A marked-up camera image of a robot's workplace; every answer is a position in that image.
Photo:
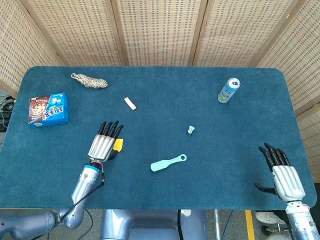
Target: woven rattan panel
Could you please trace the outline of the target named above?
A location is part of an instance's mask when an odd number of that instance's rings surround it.
[[[320,107],[298,121],[313,180],[320,183]]]
[[[0,82],[16,95],[25,72],[58,61],[14,0],[0,0]]]
[[[320,1],[307,0],[262,60],[286,78],[295,110],[320,94]]]
[[[26,0],[71,66],[120,65],[104,0]]]
[[[188,64],[200,0],[117,0],[129,65]]]
[[[196,66],[246,67],[291,0],[213,0]]]

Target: white sneaker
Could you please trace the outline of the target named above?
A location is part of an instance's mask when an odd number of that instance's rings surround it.
[[[266,240],[290,240],[286,235],[281,235],[279,233],[273,233],[272,235],[268,236]]]
[[[265,224],[286,224],[283,220],[281,220],[272,211],[256,211],[255,217],[260,222],[265,223]]]

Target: beverage can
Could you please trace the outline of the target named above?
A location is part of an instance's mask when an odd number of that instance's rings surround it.
[[[218,94],[218,101],[222,104],[225,104],[229,101],[229,99],[235,94],[235,92],[240,87],[239,79],[235,77],[231,77],[226,84],[221,89],[220,93]]]

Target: wheel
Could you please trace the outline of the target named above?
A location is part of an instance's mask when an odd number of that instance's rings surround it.
[[[269,237],[269,236],[272,234],[272,232],[271,232],[271,231],[268,231],[267,229],[269,229],[268,226],[261,226],[261,232],[262,232],[265,236]]]

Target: metal pole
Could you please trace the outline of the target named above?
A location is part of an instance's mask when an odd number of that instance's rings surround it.
[[[214,210],[214,220],[215,220],[215,239],[221,240],[220,238],[220,227],[219,227],[219,210]]]

